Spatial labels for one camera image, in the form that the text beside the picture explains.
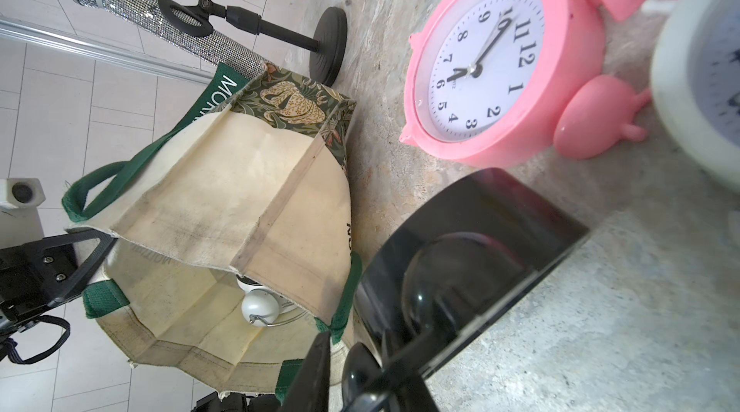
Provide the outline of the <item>white round alarm clock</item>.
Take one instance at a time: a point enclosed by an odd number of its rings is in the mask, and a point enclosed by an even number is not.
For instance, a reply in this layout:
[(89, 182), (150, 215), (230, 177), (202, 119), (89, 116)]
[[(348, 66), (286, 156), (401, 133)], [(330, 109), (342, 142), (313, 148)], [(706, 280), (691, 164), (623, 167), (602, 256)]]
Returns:
[(739, 0), (647, 1), (667, 20), (651, 61), (653, 105), (681, 149), (739, 190)]

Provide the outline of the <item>pink twin-bell alarm clock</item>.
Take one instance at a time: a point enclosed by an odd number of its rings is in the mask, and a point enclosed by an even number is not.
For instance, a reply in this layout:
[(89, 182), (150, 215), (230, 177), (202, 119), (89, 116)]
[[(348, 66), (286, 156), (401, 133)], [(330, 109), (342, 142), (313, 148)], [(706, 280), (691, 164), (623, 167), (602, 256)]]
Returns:
[(445, 161), (509, 167), (554, 147), (584, 160), (647, 130), (649, 90), (602, 71), (600, 12), (647, 0), (442, 0), (410, 37), (400, 142)]

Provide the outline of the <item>black and white alarm clock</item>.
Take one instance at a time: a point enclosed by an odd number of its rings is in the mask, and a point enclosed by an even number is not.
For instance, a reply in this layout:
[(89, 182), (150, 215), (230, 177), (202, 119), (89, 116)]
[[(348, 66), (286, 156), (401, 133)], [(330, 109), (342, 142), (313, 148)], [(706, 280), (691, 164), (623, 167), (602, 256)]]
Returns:
[(587, 238), (500, 168), (442, 190), (385, 242), (355, 294), (368, 341), (344, 367), (346, 411), (433, 411), (425, 381)]

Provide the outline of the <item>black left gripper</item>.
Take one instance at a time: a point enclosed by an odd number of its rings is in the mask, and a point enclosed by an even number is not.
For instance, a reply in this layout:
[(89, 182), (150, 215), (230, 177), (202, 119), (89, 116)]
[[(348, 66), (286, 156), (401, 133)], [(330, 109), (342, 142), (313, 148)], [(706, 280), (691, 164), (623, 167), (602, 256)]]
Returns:
[(25, 325), (78, 298), (117, 242), (94, 229), (1, 250), (1, 323)]

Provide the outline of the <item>canvas bag with green handles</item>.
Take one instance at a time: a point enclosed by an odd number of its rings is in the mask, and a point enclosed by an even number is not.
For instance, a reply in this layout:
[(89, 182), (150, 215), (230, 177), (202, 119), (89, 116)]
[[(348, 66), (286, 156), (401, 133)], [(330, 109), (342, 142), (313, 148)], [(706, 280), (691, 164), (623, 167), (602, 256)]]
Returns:
[[(267, 64), (220, 65), (183, 119), (132, 159), (73, 183), (71, 230), (117, 242), (84, 290), (86, 314), (137, 365), (171, 367), (222, 394), (279, 396), (283, 362), (331, 333), (352, 338), (362, 260), (352, 250), (345, 140), (354, 101)], [(262, 328), (241, 312), (246, 276), (306, 311)]]

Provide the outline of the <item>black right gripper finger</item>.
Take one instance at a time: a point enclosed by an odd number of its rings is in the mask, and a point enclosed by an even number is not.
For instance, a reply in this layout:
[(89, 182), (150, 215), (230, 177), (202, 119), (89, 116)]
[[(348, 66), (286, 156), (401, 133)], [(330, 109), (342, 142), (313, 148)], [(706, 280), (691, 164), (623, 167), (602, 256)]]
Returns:
[(319, 333), (304, 359), (286, 360), (279, 371), (279, 411), (329, 410), (331, 333)]

